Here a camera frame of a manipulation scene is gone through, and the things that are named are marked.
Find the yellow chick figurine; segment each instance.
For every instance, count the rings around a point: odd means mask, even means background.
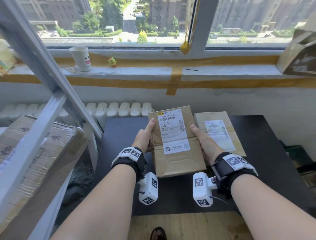
[[[109,58],[107,61],[109,62],[111,67],[117,67],[116,66],[116,61],[115,61],[114,58]]]

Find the paper cup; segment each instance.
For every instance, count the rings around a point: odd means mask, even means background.
[[[87,47],[72,47],[69,51],[74,58],[79,71],[88,72],[92,69]]]

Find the forearm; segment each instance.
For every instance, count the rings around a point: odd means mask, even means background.
[[[255,240],[315,239],[316,220],[258,178],[239,176],[231,194]]]
[[[115,166],[51,240],[127,239],[135,183],[133,168],[125,164]]]

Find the hand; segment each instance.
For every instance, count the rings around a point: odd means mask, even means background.
[[[155,124],[156,124],[156,121],[154,118],[152,118],[147,124],[147,127],[145,128],[145,130],[140,129],[135,137],[132,147],[140,148],[142,152],[145,153],[148,147],[150,133],[153,130]]]
[[[200,140],[201,146],[204,150],[204,158],[209,163],[210,166],[213,166],[217,156],[224,151],[224,149],[220,148],[217,143],[211,138],[208,134],[202,132],[195,125],[190,126],[192,132],[197,136]]]

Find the glass pane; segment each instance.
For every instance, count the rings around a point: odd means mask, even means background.
[[[18,0],[45,44],[182,44],[195,0]]]
[[[219,0],[209,44],[288,43],[315,0]]]

